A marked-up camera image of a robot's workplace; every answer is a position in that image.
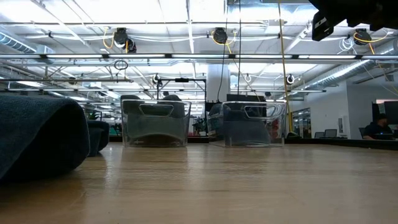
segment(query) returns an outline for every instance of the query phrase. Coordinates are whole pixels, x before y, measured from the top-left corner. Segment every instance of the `person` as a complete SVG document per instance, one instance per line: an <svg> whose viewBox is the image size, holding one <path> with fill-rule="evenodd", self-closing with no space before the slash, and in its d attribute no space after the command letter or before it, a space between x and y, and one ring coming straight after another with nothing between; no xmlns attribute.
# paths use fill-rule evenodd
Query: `person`
<svg viewBox="0 0 398 224"><path fill-rule="evenodd" d="M388 126L387 116L383 113L379 115L377 122L372 122L370 125L366 126L363 139L375 140L378 138L378 134L392 134L392 130Z"/></svg>

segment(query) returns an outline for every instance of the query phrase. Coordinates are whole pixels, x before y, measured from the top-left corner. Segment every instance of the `folded cloth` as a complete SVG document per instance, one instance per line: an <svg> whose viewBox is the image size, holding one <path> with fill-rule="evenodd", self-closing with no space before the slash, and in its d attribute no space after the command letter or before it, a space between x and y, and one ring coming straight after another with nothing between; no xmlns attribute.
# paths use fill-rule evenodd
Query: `folded cloth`
<svg viewBox="0 0 398 224"><path fill-rule="evenodd" d="M76 101L0 96L0 179L64 174L89 151L87 121Z"/></svg>

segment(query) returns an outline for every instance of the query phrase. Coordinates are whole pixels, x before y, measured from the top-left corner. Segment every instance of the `transparent container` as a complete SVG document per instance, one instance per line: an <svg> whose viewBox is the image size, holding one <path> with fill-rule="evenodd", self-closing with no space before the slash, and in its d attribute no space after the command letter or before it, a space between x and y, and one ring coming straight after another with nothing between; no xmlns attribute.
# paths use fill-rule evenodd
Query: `transparent container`
<svg viewBox="0 0 398 224"><path fill-rule="evenodd" d="M225 102L208 115L210 143L224 147L281 147L284 145L286 104Z"/></svg>
<svg viewBox="0 0 398 224"><path fill-rule="evenodd" d="M187 145L190 102L122 100L121 105L125 146Z"/></svg>

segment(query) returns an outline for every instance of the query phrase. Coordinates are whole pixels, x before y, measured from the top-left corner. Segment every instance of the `white wall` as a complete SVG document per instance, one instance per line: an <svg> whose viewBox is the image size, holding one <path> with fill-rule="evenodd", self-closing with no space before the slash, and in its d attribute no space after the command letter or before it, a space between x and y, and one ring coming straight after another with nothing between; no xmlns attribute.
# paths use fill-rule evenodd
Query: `white wall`
<svg viewBox="0 0 398 224"><path fill-rule="evenodd" d="M326 93L310 93L305 101L293 102L291 110L305 108L311 109L312 137L316 132L324 132L326 129L338 130L338 119L346 117L346 137L351 138L346 82L339 83L338 87L326 88Z"/></svg>
<svg viewBox="0 0 398 224"><path fill-rule="evenodd" d="M385 85L385 87L393 91L391 86ZM372 102L398 99L398 96L381 86L348 85L347 91L352 139L362 139L359 128L366 127L372 121Z"/></svg>

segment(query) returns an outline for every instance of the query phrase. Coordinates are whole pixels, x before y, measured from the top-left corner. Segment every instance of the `table surface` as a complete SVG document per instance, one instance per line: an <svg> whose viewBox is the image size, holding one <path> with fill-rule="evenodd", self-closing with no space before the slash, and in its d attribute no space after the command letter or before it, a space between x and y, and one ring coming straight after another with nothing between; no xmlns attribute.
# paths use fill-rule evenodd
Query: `table surface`
<svg viewBox="0 0 398 224"><path fill-rule="evenodd" d="M109 145L0 186L0 223L398 223L398 152L326 145Z"/></svg>

